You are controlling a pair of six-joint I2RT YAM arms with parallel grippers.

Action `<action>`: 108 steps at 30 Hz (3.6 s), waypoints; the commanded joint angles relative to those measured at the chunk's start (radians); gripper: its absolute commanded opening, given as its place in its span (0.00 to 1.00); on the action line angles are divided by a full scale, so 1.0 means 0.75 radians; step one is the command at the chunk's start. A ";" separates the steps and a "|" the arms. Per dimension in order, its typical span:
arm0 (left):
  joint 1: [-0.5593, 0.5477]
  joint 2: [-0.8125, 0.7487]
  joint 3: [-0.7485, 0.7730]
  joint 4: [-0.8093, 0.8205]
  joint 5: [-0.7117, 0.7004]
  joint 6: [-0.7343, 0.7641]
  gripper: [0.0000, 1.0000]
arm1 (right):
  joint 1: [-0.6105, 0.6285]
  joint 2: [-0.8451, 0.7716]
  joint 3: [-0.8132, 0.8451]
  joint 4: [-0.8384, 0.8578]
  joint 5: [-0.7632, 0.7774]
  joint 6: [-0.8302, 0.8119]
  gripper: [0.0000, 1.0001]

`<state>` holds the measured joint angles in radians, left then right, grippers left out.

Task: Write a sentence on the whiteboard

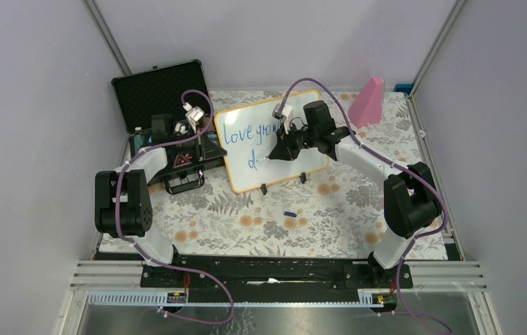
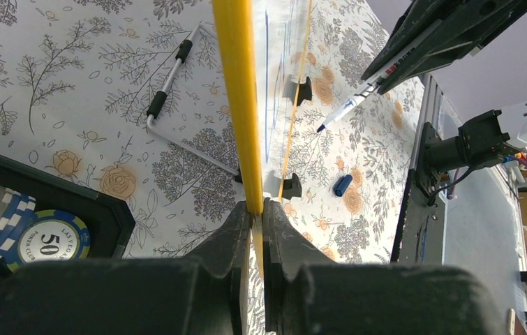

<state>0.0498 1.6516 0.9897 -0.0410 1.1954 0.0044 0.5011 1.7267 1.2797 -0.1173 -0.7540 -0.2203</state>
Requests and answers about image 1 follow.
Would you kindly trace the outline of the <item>yellow framed whiteboard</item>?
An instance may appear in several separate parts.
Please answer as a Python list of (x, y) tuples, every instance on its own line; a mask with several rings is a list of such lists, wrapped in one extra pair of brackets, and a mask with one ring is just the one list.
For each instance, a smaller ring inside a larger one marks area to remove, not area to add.
[(272, 111), (281, 98), (259, 101), (216, 113), (214, 123), (224, 157), (230, 187), (236, 193), (276, 184), (325, 169), (329, 158), (317, 149), (304, 149), (295, 161), (260, 161), (276, 144), (276, 131), (282, 124)]

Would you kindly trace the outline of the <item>blue marker cap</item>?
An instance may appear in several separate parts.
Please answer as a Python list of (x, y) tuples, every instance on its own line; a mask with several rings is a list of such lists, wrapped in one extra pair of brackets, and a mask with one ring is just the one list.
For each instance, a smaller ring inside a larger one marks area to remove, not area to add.
[(296, 217), (297, 217), (297, 214), (296, 214), (296, 213), (289, 212), (289, 211), (285, 211), (285, 212), (283, 212), (283, 215), (284, 215), (284, 216), (287, 216), (287, 217), (292, 217), (292, 218), (296, 218)]

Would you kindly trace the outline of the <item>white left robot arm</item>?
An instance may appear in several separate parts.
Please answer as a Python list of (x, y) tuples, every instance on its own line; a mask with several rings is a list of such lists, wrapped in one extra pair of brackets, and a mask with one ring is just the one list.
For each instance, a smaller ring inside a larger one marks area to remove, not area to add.
[(171, 195), (205, 184), (205, 170), (221, 167), (227, 151), (214, 141), (211, 121), (178, 121), (158, 114), (144, 132), (147, 140), (122, 166), (95, 176), (95, 226), (112, 238), (127, 241), (152, 266), (168, 287), (181, 283), (183, 267), (172, 261), (175, 247), (162, 234), (151, 231), (151, 185)]

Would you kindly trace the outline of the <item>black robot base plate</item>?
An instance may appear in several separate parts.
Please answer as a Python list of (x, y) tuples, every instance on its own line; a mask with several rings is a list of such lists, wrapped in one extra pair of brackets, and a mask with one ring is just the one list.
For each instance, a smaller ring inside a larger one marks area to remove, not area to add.
[(366, 260), (175, 255), (174, 269), (144, 265), (142, 288), (180, 289), (190, 303), (355, 303), (359, 290), (411, 289), (407, 265), (384, 270)]

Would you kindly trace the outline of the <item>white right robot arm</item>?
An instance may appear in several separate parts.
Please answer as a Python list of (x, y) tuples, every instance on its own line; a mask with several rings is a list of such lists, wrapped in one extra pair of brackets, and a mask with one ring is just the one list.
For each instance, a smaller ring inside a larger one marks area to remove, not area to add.
[(317, 149), (381, 187), (387, 230), (369, 256), (373, 264), (367, 269), (367, 276), (374, 286), (387, 286), (394, 280), (394, 267), (408, 252), (413, 238), (443, 212), (429, 167), (422, 162), (404, 167), (363, 144), (350, 127), (336, 126), (322, 100), (304, 106), (301, 127), (293, 124), (289, 106), (277, 104), (272, 116), (283, 124), (276, 131), (269, 160), (295, 161), (301, 150)]

